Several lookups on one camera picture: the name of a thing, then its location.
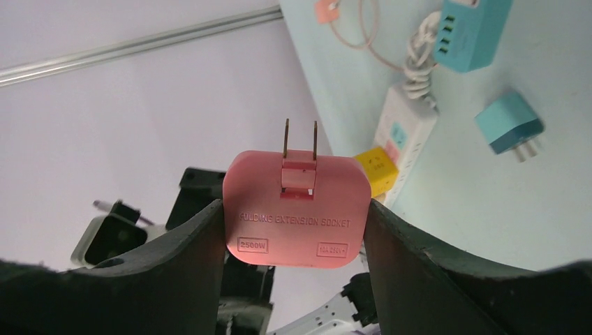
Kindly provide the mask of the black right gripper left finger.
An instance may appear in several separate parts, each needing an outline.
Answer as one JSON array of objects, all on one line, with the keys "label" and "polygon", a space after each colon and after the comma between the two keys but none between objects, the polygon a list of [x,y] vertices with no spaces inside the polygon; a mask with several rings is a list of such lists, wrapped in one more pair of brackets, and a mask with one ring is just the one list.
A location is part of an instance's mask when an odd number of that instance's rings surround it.
[{"label": "black right gripper left finger", "polygon": [[223,204],[87,269],[1,263],[2,334],[213,334],[225,257]]}]

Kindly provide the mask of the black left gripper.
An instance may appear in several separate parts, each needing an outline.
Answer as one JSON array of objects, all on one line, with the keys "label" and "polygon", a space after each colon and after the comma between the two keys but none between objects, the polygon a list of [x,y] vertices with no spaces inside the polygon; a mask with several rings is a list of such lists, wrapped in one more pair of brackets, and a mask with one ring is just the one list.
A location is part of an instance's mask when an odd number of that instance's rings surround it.
[{"label": "black left gripper", "polygon": [[[186,168],[165,229],[180,226],[214,200],[221,199],[224,176],[224,172]],[[267,332],[274,272],[274,267],[249,265],[230,252],[225,253],[216,334]]]}]

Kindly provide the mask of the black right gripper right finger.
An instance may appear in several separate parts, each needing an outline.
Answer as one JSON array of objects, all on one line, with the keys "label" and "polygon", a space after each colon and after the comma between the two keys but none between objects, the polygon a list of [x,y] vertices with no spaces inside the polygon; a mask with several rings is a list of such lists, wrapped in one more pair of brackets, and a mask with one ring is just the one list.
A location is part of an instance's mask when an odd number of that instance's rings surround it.
[{"label": "black right gripper right finger", "polygon": [[369,205],[364,244],[384,334],[590,334],[591,262],[531,271],[463,251]]}]

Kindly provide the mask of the pink plug adapter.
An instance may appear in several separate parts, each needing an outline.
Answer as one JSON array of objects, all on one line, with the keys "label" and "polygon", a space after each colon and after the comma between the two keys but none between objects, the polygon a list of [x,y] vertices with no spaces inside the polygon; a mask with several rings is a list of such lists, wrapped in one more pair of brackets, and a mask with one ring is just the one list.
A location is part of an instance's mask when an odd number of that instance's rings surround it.
[{"label": "pink plug adapter", "polygon": [[225,243],[251,265],[336,269],[362,247],[371,186],[351,157],[243,151],[223,179]]}]

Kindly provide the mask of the yellow cube socket adapter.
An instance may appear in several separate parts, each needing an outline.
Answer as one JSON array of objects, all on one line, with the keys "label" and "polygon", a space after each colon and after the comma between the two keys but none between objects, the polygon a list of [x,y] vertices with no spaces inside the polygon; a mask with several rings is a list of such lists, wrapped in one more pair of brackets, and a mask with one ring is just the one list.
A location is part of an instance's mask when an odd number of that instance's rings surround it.
[{"label": "yellow cube socket adapter", "polygon": [[363,167],[373,198],[393,188],[399,171],[382,147],[362,152],[354,156],[354,159]]}]

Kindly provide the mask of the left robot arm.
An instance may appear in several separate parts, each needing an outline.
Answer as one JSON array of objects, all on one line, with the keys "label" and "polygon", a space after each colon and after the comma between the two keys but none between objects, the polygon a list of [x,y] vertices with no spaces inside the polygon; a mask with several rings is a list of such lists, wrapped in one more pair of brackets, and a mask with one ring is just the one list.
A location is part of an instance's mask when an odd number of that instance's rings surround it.
[{"label": "left robot arm", "polygon": [[[224,173],[185,169],[166,230],[193,218],[222,196]],[[275,268],[248,265],[225,254],[217,334],[268,334]],[[369,273],[354,275],[329,301],[274,334],[379,334]]]}]

